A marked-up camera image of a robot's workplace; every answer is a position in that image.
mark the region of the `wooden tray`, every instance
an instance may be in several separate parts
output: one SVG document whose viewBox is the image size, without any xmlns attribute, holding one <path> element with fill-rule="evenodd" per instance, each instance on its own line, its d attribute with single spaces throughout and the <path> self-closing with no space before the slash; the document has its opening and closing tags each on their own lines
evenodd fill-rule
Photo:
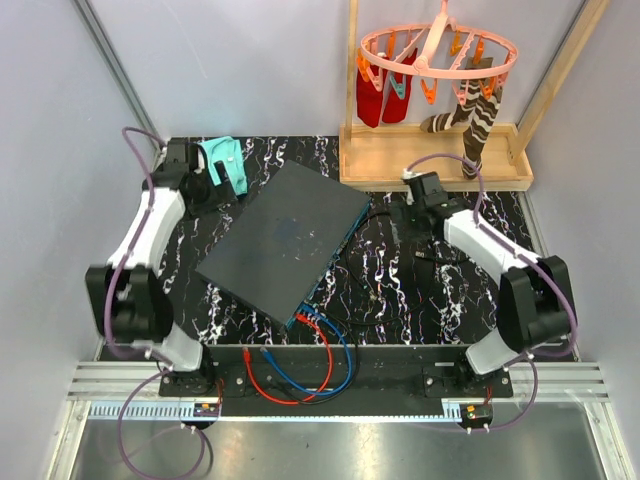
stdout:
<svg viewBox="0 0 640 480">
<path fill-rule="evenodd" d="M 402 171 L 411 162 L 432 153 L 462 155 L 462 133 L 466 126 L 442 133 L 424 133 L 417 124 L 371 129 L 353 125 L 351 143 L 340 128 L 340 181 L 368 192 L 404 191 Z M 511 123 L 494 125 L 482 152 L 482 176 L 488 191 L 527 190 L 533 173 L 524 150 L 517 159 L 511 151 L 518 131 Z M 461 163 L 447 158 L 429 160 L 417 171 L 436 171 L 449 191 L 477 191 L 477 180 L 466 180 Z"/>
</svg>

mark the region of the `wooden post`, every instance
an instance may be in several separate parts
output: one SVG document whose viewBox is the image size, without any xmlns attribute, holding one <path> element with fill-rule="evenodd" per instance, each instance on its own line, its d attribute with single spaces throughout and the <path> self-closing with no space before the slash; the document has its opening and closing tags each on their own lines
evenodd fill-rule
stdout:
<svg viewBox="0 0 640 480">
<path fill-rule="evenodd" d="M 343 159 L 349 154 L 351 147 L 351 131 L 353 128 L 353 104 L 355 89 L 355 70 L 356 70 L 356 31 L 358 27 L 358 0 L 351 0 L 349 3 L 349 44 L 347 48 L 347 112 L 344 119 L 344 131 L 342 132 L 342 145 L 344 150 L 340 152 L 340 158 Z"/>
<path fill-rule="evenodd" d="M 571 71 L 582 48 L 589 40 L 600 17 L 609 5 L 610 0 L 586 0 L 580 15 L 573 25 L 571 33 L 564 45 L 556 55 L 544 80 L 536 90 L 536 93 L 525 111 L 522 121 L 518 125 L 513 149 L 511 150 L 511 162 L 517 162 L 524 149 L 531 141 L 540 121 L 551 106 L 551 102 L 560 90 L 560 87 Z"/>
</svg>

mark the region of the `brown striped sock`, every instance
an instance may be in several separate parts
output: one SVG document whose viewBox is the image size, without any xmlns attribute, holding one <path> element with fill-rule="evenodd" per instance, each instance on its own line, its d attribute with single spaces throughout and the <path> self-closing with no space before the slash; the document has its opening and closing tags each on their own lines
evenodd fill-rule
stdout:
<svg viewBox="0 0 640 480">
<path fill-rule="evenodd" d="M 478 65 L 473 64 L 473 60 L 467 60 L 466 70 L 477 70 L 479 68 L 490 68 L 493 64 L 493 57 L 486 57 L 480 60 Z M 456 123 L 465 122 L 473 112 L 476 101 L 482 96 L 480 82 L 478 80 L 469 81 L 469 90 L 465 96 L 464 105 L 458 104 L 454 112 L 441 113 L 427 118 L 420 124 L 420 130 L 425 133 L 443 132 L 449 130 Z"/>
<path fill-rule="evenodd" d="M 471 114 L 469 128 L 462 134 L 464 157 L 473 162 L 478 170 L 482 168 L 482 150 L 500 110 L 501 101 L 502 87 L 495 88 L 488 100 L 480 95 Z M 468 180 L 476 178 L 476 173 L 465 164 L 462 164 L 462 173 Z"/>
</svg>

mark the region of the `red sock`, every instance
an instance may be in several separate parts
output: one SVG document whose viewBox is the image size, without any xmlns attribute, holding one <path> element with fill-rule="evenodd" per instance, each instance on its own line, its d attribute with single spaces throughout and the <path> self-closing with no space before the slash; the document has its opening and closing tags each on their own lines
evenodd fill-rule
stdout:
<svg viewBox="0 0 640 480">
<path fill-rule="evenodd" d="M 416 57 L 418 56 L 418 49 L 416 48 L 411 55 L 405 58 L 402 63 L 404 65 L 411 65 L 416 61 Z M 398 85 L 402 85 L 402 80 L 404 75 L 401 73 L 394 73 L 393 77 L 396 80 Z M 406 87 L 404 99 L 400 99 L 398 94 L 393 89 L 393 86 L 390 87 L 389 98 L 387 98 L 387 105 L 384 107 L 384 112 L 382 113 L 382 121 L 384 123 L 399 123 L 404 120 L 407 116 L 407 109 L 409 108 L 409 96 L 411 95 L 411 79 L 413 78 L 411 75 L 406 75 Z"/>
<path fill-rule="evenodd" d="M 379 67 L 371 65 L 371 72 L 378 74 Z M 384 85 L 387 71 L 382 70 L 382 85 Z M 380 123 L 380 111 L 382 110 L 382 92 L 378 92 L 371 80 L 365 82 L 362 74 L 358 70 L 358 80 L 356 83 L 356 101 L 358 117 L 365 125 L 375 128 Z"/>
</svg>

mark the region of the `metal floor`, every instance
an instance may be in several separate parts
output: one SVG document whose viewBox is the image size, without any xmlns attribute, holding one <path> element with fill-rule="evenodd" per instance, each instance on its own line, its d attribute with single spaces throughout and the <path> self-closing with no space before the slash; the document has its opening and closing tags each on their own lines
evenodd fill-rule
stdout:
<svg viewBox="0 0 640 480">
<path fill-rule="evenodd" d="M 497 404 L 495 410 L 496 425 L 518 412 L 512 404 Z M 136 449 L 167 426 L 127 422 L 126 449 Z M 419 424 L 224 421 L 205 432 L 213 466 L 207 471 L 205 456 L 193 479 L 605 478 L 586 414 L 577 404 L 537 404 L 515 428 L 489 435 L 433 432 Z M 120 462 L 115 438 L 114 421 L 90 420 L 72 478 L 137 478 Z M 170 478 L 186 472 L 199 452 L 195 436 L 176 431 L 143 449 L 133 463 L 146 474 Z"/>
</svg>

